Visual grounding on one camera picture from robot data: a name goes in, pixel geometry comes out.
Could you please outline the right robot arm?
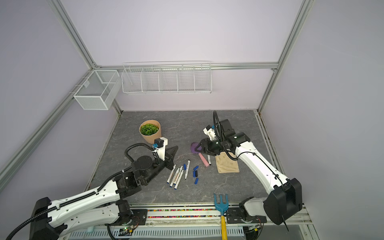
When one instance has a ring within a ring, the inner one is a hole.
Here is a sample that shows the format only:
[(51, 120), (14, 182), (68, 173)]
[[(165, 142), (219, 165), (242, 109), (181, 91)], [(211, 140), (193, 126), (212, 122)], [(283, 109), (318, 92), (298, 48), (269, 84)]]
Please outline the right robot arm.
[(203, 132), (207, 137), (198, 143), (195, 148), (198, 152), (210, 156), (225, 153), (232, 161), (244, 162), (265, 188), (268, 194), (265, 200), (244, 201), (246, 216), (266, 216), (280, 225), (302, 210), (302, 184), (269, 163), (246, 134), (235, 132), (229, 120), (208, 125)]

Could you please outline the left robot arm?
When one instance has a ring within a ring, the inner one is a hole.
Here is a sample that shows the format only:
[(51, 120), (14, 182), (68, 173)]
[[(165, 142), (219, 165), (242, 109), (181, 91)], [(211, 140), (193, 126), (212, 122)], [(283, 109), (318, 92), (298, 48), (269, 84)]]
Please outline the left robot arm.
[(7, 239), (26, 226), (30, 226), (31, 240), (57, 240), (99, 224), (128, 224), (134, 215), (126, 198), (140, 192), (163, 169), (171, 169), (177, 151), (177, 146), (154, 148), (142, 143), (126, 148), (130, 167), (81, 194), (55, 201), (48, 197), (38, 200), (31, 217), (12, 230)]

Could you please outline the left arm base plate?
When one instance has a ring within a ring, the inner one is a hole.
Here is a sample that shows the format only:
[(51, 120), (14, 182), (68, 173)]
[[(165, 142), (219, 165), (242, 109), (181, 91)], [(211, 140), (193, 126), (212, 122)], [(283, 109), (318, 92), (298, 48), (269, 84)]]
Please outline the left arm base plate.
[(119, 218), (112, 222), (111, 226), (142, 226), (145, 225), (147, 220), (148, 210), (147, 209), (133, 209), (130, 214), (118, 215)]

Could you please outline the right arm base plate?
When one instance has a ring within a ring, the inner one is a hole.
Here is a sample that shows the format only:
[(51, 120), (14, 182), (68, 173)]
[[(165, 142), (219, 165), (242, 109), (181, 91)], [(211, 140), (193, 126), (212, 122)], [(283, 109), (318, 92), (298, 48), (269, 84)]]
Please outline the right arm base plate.
[(224, 216), (229, 224), (264, 224), (267, 222), (267, 218), (264, 216), (250, 216), (242, 208), (229, 208)]

